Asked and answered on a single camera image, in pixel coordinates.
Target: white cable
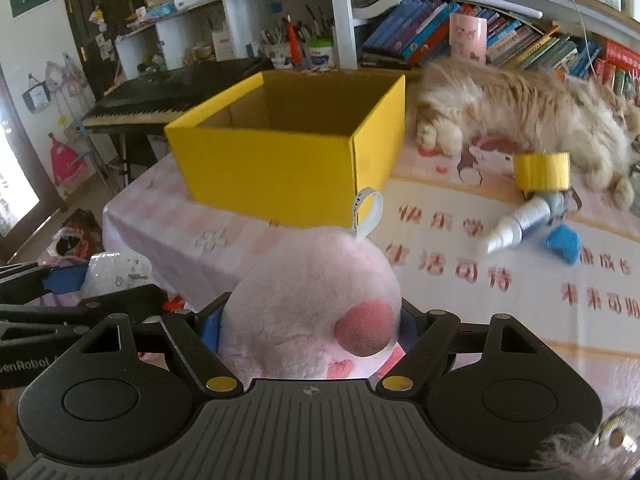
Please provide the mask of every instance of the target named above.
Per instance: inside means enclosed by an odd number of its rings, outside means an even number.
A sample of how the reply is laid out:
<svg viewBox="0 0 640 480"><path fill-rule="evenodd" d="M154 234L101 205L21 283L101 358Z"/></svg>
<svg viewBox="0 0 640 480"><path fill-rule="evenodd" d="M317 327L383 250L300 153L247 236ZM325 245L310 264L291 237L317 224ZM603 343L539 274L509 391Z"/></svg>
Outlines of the white cable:
<svg viewBox="0 0 640 480"><path fill-rule="evenodd" d="M597 79L598 76L596 75L596 71L593 67L593 62L591 61L591 56L589 55L589 40L587 39L587 27L584 25L584 20L582 19L582 13L580 12L580 9L578 9L578 4L575 3L575 0L571 0L574 3L574 7L575 7L575 12L578 13L578 18L580 18L580 23L582 24L582 34L584 35L584 46L587 49L587 56L589 59L589 66L591 67L591 73L593 73L593 76Z"/></svg>

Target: white wall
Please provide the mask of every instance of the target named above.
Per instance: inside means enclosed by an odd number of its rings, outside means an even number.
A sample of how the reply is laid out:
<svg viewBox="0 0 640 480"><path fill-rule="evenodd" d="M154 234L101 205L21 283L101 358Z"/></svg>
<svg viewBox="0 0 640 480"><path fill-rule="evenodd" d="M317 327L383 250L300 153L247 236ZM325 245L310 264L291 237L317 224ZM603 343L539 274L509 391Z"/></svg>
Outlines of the white wall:
<svg viewBox="0 0 640 480"><path fill-rule="evenodd" d="M11 14L9 0L0 0L0 65L18 115L49 176L51 143L47 134L54 132L59 140L66 141L63 135L64 128L57 123L60 112L53 103L46 110L31 114L24 104L22 93L28 87L28 74L33 73L35 78L43 81L47 61L63 64L63 52L70 54L76 64L81 66L66 16L64 0L51 0L15 19ZM86 95L93 101L89 88ZM62 112L70 118L62 99L60 104ZM76 114L86 112L77 98L71 99L70 104ZM111 160L115 156L115 150L108 137L98 138L96 144L105 160ZM74 147L77 151L82 151L81 146Z"/></svg>

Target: white loop tag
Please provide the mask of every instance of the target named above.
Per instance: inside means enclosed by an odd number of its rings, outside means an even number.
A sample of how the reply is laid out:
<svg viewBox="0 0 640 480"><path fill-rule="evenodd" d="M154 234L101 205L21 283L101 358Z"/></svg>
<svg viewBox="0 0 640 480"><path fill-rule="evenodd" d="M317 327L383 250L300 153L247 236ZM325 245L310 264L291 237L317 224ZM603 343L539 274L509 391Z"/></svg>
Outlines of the white loop tag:
<svg viewBox="0 0 640 480"><path fill-rule="evenodd" d="M360 206L365 201L367 196L372 196L371 209L369 210L369 214L367 214L366 218L358 224L358 211L360 210ZM382 193L376 191L372 187L366 187L361 192L356 195L355 200L353 201L353 232L356 235L356 240L363 240L366 238L373 229L376 228L376 225L380 222L382 218L382 207L383 207L383 199Z"/></svg>

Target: yellow box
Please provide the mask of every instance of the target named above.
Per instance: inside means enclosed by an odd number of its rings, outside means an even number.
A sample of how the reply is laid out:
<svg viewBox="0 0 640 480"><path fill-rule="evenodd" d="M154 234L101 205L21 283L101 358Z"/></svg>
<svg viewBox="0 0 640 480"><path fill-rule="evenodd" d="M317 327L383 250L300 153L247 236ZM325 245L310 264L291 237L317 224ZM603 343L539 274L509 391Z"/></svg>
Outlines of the yellow box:
<svg viewBox="0 0 640 480"><path fill-rule="evenodd" d="M165 131L196 201L348 228L357 192L381 189L402 147L404 76L262 72Z"/></svg>

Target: roll of tape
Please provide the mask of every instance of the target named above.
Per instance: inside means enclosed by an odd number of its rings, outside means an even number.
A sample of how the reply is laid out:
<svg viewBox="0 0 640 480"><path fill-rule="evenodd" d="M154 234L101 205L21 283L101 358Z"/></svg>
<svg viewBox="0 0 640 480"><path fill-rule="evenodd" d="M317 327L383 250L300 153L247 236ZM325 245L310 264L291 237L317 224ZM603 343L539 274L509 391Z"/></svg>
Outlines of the roll of tape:
<svg viewBox="0 0 640 480"><path fill-rule="evenodd" d="M523 191L565 191L571 189L569 154L532 153L513 155L513 176Z"/></svg>

